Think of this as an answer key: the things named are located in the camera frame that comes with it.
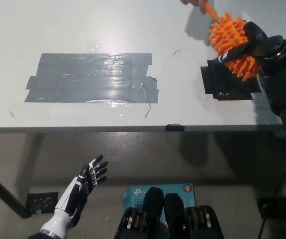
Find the white robotic hand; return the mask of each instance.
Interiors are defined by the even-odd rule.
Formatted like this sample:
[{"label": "white robotic hand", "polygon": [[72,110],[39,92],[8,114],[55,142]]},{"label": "white robotic hand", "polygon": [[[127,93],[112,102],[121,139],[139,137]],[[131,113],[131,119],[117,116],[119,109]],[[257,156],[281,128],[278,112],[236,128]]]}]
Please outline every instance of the white robotic hand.
[{"label": "white robotic hand", "polygon": [[103,156],[100,155],[83,166],[78,177],[72,180],[60,198],[54,216],[41,228],[41,233],[55,239],[66,238],[68,229],[78,223],[88,195],[106,180],[106,176],[102,175],[107,171],[107,162],[99,163],[102,159]]}]

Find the gray duct tape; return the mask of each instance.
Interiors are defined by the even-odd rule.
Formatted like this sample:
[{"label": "gray duct tape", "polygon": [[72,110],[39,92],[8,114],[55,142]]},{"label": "gray duct tape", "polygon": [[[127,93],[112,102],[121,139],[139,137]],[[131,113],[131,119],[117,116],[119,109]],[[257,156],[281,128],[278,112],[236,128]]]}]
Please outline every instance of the gray duct tape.
[{"label": "gray duct tape", "polygon": [[39,65],[151,65],[151,53],[53,54],[43,53]]},{"label": "gray duct tape", "polygon": [[42,54],[26,102],[157,103],[150,53]]},{"label": "gray duct tape", "polygon": [[44,103],[85,103],[85,102],[126,102],[157,103],[158,90],[30,90],[25,102]]},{"label": "gray duct tape", "polygon": [[26,89],[28,90],[68,90],[68,89],[156,89],[157,82],[151,77],[105,77],[105,76],[75,76],[64,75],[53,84],[40,84],[47,82],[44,79],[31,76]]}]

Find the table surface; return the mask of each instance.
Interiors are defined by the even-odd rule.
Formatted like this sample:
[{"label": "table surface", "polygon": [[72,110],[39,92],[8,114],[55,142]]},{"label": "table surface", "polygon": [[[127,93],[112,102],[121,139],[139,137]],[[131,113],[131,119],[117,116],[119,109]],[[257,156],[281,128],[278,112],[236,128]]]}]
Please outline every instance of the table surface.
[{"label": "table surface", "polygon": [[[286,37],[282,0],[217,0],[219,14],[257,23]],[[54,130],[247,130],[281,125],[261,94],[217,101],[204,93],[200,66],[216,56],[210,17],[179,0],[0,0],[0,132]],[[41,53],[152,53],[148,76],[158,103],[25,103]]]}]

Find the black cable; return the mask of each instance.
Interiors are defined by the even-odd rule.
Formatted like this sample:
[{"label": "black cable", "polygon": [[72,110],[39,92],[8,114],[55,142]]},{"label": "black cable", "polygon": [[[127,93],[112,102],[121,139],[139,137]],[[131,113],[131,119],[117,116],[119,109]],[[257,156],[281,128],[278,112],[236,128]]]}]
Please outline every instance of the black cable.
[{"label": "black cable", "polygon": [[[281,184],[283,183],[284,179],[286,178],[286,171],[284,173],[284,175],[282,176],[281,180],[279,181],[276,189],[274,190],[273,192],[273,195],[272,195],[272,199],[274,199],[274,197],[276,196]],[[261,236],[262,236],[262,233],[263,233],[263,230],[264,230],[264,227],[266,225],[266,222],[267,222],[267,219],[263,219],[262,221],[262,224],[261,224],[261,227],[260,227],[260,231],[259,231],[259,235],[258,235],[258,239],[261,239]]]}]

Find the concrete floor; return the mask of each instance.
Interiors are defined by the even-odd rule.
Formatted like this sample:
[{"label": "concrete floor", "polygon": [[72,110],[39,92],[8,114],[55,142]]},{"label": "concrete floor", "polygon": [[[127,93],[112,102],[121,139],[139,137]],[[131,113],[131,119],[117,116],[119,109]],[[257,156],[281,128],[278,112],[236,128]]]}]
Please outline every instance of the concrete floor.
[{"label": "concrete floor", "polygon": [[[61,195],[99,154],[108,180],[90,195],[71,239],[112,239],[129,185],[181,182],[194,183],[197,204],[215,209],[226,239],[255,239],[255,199],[270,196],[286,170],[286,144],[268,133],[0,134],[0,181],[23,202],[27,192]],[[0,239],[25,239],[50,217],[22,220],[0,200]],[[286,221],[268,221],[263,238],[286,238]]]}]

